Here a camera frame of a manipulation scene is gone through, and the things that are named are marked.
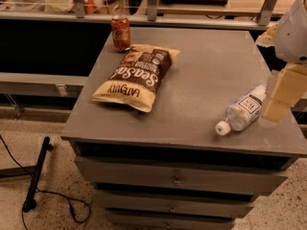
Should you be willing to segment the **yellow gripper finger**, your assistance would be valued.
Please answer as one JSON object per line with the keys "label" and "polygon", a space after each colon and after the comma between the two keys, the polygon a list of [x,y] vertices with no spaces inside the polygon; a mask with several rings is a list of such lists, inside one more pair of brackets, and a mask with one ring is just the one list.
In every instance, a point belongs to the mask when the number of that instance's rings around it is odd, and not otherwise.
{"label": "yellow gripper finger", "polygon": [[281,71],[272,70],[262,105],[262,119],[279,123],[306,92],[306,64],[287,63]]}
{"label": "yellow gripper finger", "polygon": [[269,48],[273,47],[275,44],[275,34],[277,25],[274,24],[269,27],[265,32],[259,35],[255,41],[258,46]]}

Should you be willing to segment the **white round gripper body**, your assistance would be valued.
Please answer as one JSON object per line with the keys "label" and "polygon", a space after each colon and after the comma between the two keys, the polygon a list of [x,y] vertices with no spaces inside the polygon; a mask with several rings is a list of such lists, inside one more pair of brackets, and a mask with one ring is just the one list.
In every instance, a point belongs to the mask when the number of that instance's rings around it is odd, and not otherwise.
{"label": "white round gripper body", "polygon": [[274,40],[276,56],[286,62],[307,63],[307,0],[295,0],[279,20]]}

